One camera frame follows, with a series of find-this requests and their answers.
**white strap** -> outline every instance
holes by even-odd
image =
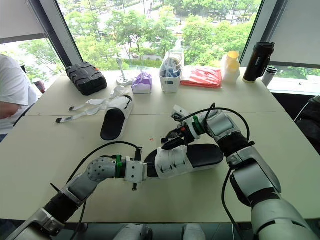
[[[87,104],[96,106],[96,105],[100,105],[100,104],[105,104],[106,102],[107,102],[106,98],[103,98],[103,99],[90,99],[90,100],[86,101],[85,104],[82,104],[80,106],[71,106],[69,108],[69,111],[79,110],[79,109],[83,108],[84,106],[86,106]]]
[[[94,107],[94,108],[90,108],[87,109],[77,115],[74,116],[69,116],[69,117],[59,117],[56,119],[56,123],[65,123],[65,122],[70,122],[72,120],[76,120],[78,118],[81,118],[82,116],[86,116],[86,115],[96,115],[99,111],[101,110],[106,110],[107,109],[107,105],[106,104],[101,104],[98,107]]]
[[[169,179],[192,172],[193,166],[187,157],[187,146],[179,146],[172,150],[157,149],[155,169],[160,179]]]

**tissue box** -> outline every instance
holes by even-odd
[[[152,76],[142,72],[132,82],[132,92],[134,94],[150,94],[152,91]]]

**black cable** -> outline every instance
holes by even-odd
[[[203,113],[203,112],[210,112],[210,111],[212,111],[212,110],[223,110],[223,111],[228,111],[228,112],[231,112],[231,113],[237,115],[237,116],[243,121],[243,123],[244,123],[244,125],[245,125],[245,128],[246,128],[246,139],[249,141],[249,139],[250,139],[250,128],[249,128],[249,125],[248,125],[247,121],[245,120],[245,118],[244,118],[240,113],[238,113],[238,112],[236,112],[236,111],[234,111],[234,110],[232,110],[232,109],[229,109],[229,108],[225,108],[225,107],[211,107],[211,108],[203,109],[203,110],[200,110],[200,111],[196,111],[196,112],[190,114],[189,116],[186,116],[186,117],[181,118],[181,119],[176,119],[175,121],[181,123],[181,122],[183,122],[184,120],[193,117],[194,115],[197,115],[197,114],[200,114],[200,113]]]
[[[77,235],[77,233],[78,233],[78,231],[79,231],[79,228],[80,228],[80,226],[81,226],[81,224],[82,224],[82,219],[84,218],[86,205],[87,205],[87,200],[85,200],[84,203],[83,203],[82,212],[81,212],[81,216],[80,216],[79,222],[78,222],[78,224],[76,225],[75,230],[74,230],[74,233],[72,234],[70,240],[73,240],[73,239],[76,237],[76,235]]]
[[[204,131],[205,131],[205,133],[208,134],[209,137],[211,137],[211,138],[212,138],[212,136],[211,136],[211,134],[210,134],[210,132],[209,132],[209,129],[208,129],[207,119],[208,119],[208,116],[209,116],[211,110],[214,109],[215,107],[216,107],[216,103],[214,102],[214,103],[212,103],[212,105],[210,106],[209,111],[206,112],[206,115],[205,115],[205,117],[204,117],[204,119],[203,119],[203,122],[204,122],[204,125],[203,125],[203,126],[204,126]]]
[[[108,158],[108,159],[112,159],[112,156],[108,156],[108,155],[102,155],[99,158]]]
[[[71,181],[71,179],[73,179],[73,177],[75,176],[75,174],[77,173],[77,171],[79,170],[79,168],[85,163],[85,161],[91,156],[93,155],[95,152],[99,151],[100,149],[103,149],[109,145],[113,145],[113,144],[126,144],[126,145],[129,145],[129,146],[132,146],[134,147],[135,149],[138,149],[139,147],[130,143],[130,142],[126,142],[126,141],[113,141],[113,142],[109,142],[105,145],[102,145],[98,148],[96,148],[95,150],[93,150],[92,152],[90,152],[84,159],[82,159],[82,161],[78,164],[78,166],[76,167],[76,169],[73,171],[73,173],[71,174],[71,176],[69,177],[68,182]]]
[[[231,171],[232,171],[232,169],[229,168],[229,171],[228,171],[228,173],[226,174],[224,183],[223,183],[223,185],[222,185],[221,201],[222,201],[223,208],[224,208],[226,214],[228,215],[228,217],[230,218],[231,223],[233,224],[235,230],[236,230],[237,233],[239,234],[240,238],[241,238],[242,240],[244,240],[245,238],[243,237],[243,235],[242,235],[242,233],[241,233],[240,227],[238,226],[238,224],[236,223],[236,221],[235,221],[234,218],[232,217],[229,209],[227,208],[226,201],[225,201],[226,186],[227,186],[228,179],[229,179],[229,177],[230,177]]]
[[[86,162],[86,160],[92,156],[94,153],[96,153],[97,151],[99,151],[100,149],[103,149],[107,146],[110,146],[110,145],[113,145],[113,144],[125,144],[125,145],[129,145],[129,146],[132,146],[134,147],[135,149],[139,149],[138,146],[130,143],[130,142],[127,142],[127,141],[113,141],[113,142],[109,142],[109,143],[106,143],[98,148],[96,148],[95,150],[93,150],[92,152],[90,152],[84,159],[82,159],[82,161],[78,164],[78,166],[75,168],[75,170],[73,171],[73,173],[71,174],[71,176],[69,177],[68,182],[71,181],[71,179],[73,179],[73,177],[76,175],[77,171],[79,170],[79,168]],[[102,157],[105,157],[105,158],[112,158],[112,156],[107,156],[107,155],[104,155]],[[82,212],[81,212],[81,216],[80,216],[80,219],[79,219],[79,222],[78,224],[76,225],[76,228],[74,230],[74,233],[73,235],[71,236],[70,240],[73,240],[75,238],[75,236],[77,235],[78,231],[79,231],[79,228],[82,224],[82,219],[84,218],[84,214],[85,214],[85,210],[86,210],[86,204],[87,204],[87,200],[84,201],[83,203],[83,207],[82,207]]]

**yellow cup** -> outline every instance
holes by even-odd
[[[226,56],[226,64],[228,65],[231,62],[235,62],[238,60],[239,53],[237,51],[229,51]]]

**stacked cup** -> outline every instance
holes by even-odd
[[[235,82],[240,76],[240,63],[238,61],[239,53],[237,51],[229,51],[226,55],[224,68],[224,76],[222,81]]]

